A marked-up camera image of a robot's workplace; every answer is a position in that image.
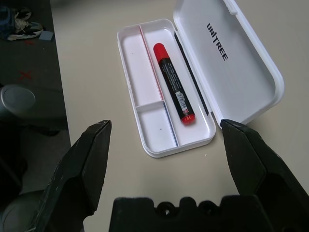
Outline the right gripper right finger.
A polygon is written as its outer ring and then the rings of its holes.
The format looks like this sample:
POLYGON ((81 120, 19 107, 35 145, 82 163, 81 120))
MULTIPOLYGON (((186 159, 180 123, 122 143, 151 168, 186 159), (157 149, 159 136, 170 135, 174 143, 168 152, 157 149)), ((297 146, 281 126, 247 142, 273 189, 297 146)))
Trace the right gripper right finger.
POLYGON ((255 196, 275 232, 309 230, 309 196, 260 134, 229 119, 220 123, 228 166, 240 195, 255 196))

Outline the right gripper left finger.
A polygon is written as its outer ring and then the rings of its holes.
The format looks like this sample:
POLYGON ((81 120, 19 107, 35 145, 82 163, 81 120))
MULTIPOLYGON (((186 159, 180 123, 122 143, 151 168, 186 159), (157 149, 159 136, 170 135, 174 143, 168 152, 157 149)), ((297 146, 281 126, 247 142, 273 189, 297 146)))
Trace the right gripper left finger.
POLYGON ((64 155, 40 197, 27 232, 82 232, 98 203, 107 169, 112 122, 89 126, 64 155))

